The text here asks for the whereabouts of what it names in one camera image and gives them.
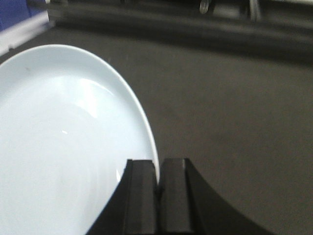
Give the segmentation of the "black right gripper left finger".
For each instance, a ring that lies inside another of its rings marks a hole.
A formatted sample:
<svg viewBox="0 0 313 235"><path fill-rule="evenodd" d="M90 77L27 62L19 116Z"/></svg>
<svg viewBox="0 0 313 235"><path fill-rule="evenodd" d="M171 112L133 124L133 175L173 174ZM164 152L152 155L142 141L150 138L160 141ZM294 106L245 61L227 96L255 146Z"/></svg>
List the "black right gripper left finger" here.
<svg viewBox="0 0 313 235"><path fill-rule="evenodd" d="M155 235L156 171L151 160L127 160L122 178L89 235Z"/></svg>

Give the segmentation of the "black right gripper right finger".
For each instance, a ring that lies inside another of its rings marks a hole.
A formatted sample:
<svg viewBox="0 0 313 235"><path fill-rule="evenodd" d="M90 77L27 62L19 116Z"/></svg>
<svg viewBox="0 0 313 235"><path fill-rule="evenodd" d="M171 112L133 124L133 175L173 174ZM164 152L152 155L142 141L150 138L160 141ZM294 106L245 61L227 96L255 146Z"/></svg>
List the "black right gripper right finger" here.
<svg viewBox="0 0 313 235"><path fill-rule="evenodd" d="M165 159L160 169L162 235L269 235L225 201L185 158Z"/></svg>

